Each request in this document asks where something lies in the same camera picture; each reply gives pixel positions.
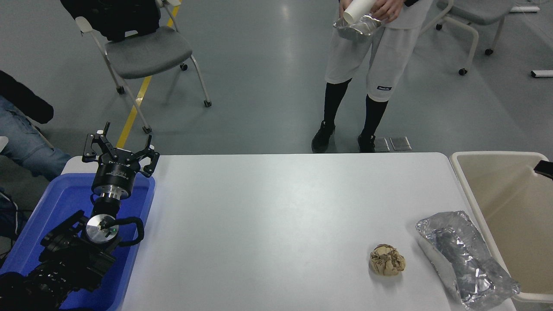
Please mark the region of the standing person's left hand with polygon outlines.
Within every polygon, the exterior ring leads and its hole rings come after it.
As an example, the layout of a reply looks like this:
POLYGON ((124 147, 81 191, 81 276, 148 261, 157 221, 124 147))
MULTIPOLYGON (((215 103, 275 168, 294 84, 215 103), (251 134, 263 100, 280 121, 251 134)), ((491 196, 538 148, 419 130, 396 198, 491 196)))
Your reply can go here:
POLYGON ((376 0, 371 8, 371 15, 378 20, 391 23, 399 17, 404 0, 376 0))

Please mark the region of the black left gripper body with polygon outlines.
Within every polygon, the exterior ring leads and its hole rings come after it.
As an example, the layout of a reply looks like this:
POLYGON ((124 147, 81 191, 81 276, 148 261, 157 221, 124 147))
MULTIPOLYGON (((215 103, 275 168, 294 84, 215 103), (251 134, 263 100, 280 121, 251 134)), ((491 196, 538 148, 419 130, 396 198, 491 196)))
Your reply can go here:
POLYGON ((140 157, 134 153, 116 149, 117 158, 104 153, 99 158, 99 167, 92 182, 92 191, 100 191, 102 187, 117 186, 124 191, 132 191, 136 174, 141 170, 140 157))

